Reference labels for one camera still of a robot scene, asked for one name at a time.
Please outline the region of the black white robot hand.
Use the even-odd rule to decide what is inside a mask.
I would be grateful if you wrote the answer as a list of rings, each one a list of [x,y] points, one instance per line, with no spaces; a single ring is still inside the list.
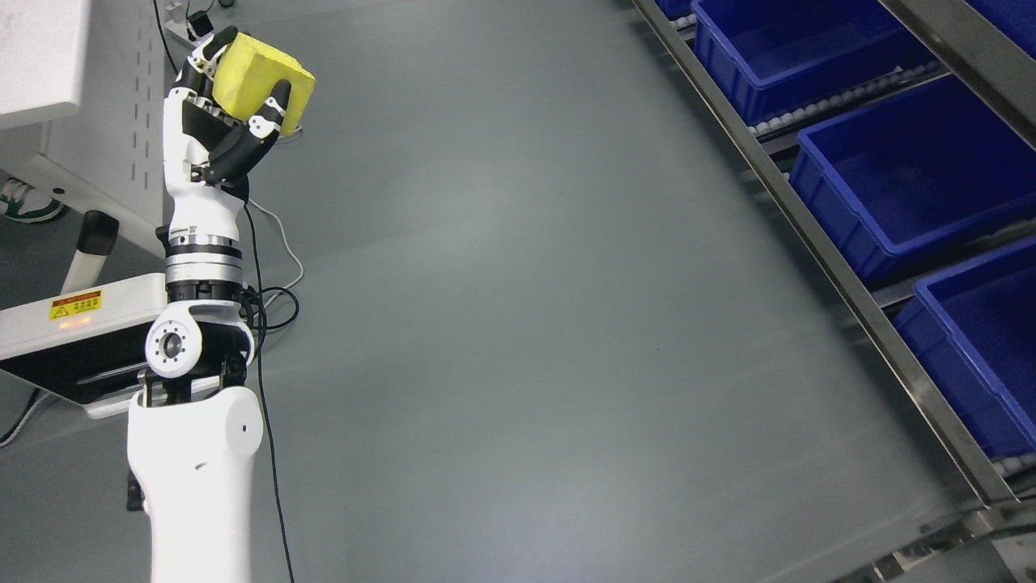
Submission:
[[[288,80],[244,118],[212,96],[214,75],[238,29],[226,26],[189,52],[163,100],[163,173],[173,202],[169,237],[237,240],[237,215],[248,201],[248,173],[281,136],[291,96]]]

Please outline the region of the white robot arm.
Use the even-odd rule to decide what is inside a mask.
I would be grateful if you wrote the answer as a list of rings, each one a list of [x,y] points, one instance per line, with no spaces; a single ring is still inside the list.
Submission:
[[[256,339],[240,314],[240,234],[173,226],[165,237],[168,303],[147,331],[149,369],[127,410],[130,469],[151,521],[151,580],[248,582],[264,427],[244,386]]]

